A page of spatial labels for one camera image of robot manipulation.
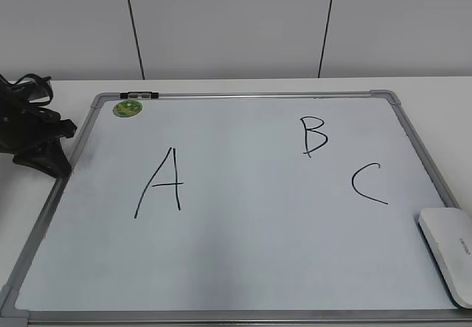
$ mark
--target whiteboard eraser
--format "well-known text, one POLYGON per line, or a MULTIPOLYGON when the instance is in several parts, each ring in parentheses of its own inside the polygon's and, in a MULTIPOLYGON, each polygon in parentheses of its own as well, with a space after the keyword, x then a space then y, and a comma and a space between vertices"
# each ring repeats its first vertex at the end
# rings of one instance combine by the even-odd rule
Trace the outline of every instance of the whiteboard eraser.
POLYGON ((452 298, 472 309, 472 220, 454 207, 421 210, 420 227, 452 298))

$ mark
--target white writing surface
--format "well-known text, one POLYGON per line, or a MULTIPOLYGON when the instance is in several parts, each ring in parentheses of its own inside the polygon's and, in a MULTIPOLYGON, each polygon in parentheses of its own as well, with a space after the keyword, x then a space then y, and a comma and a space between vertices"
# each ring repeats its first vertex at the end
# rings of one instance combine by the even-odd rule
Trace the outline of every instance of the white writing surface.
POLYGON ((107 102, 21 287, 44 311, 451 309, 384 99, 107 102))

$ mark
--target white table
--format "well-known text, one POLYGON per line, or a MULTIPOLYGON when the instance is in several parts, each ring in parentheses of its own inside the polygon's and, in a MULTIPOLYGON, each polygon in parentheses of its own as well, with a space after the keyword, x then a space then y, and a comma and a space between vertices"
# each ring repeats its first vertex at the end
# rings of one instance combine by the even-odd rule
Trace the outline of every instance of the white table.
MULTIPOLYGON (((463 209, 472 213, 472 78, 53 81, 51 108, 79 127, 101 92, 321 92, 390 89, 463 209)), ((63 141, 68 153, 73 140, 63 141)), ((54 180, 0 156, 0 286, 8 279, 54 180)))

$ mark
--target green magnet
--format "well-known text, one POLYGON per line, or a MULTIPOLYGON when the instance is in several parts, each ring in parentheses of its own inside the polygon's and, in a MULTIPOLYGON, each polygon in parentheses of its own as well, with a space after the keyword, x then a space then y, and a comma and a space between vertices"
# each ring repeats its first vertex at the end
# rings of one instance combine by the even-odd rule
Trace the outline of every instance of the green magnet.
POLYGON ((137 100, 124 100, 113 107, 113 114, 115 114, 117 117, 127 118, 135 116, 141 110, 141 102, 137 100))

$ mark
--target white wall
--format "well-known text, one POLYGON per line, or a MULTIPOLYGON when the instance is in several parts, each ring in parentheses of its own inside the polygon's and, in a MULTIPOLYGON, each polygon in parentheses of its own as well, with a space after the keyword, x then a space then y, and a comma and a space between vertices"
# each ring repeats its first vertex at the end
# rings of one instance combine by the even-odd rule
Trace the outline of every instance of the white wall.
POLYGON ((147 78, 312 78, 329 0, 131 0, 147 78))
POLYGON ((333 0, 322 77, 472 75, 472 0, 333 0))
POLYGON ((0 0, 0 74, 140 78, 127 0, 0 0))
MULTIPOLYGON (((131 0, 146 78, 311 78, 330 0, 131 0)), ((0 0, 0 73, 141 77, 127 0, 0 0)), ((472 75, 472 0, 333 0, 321 77, 472 75)))

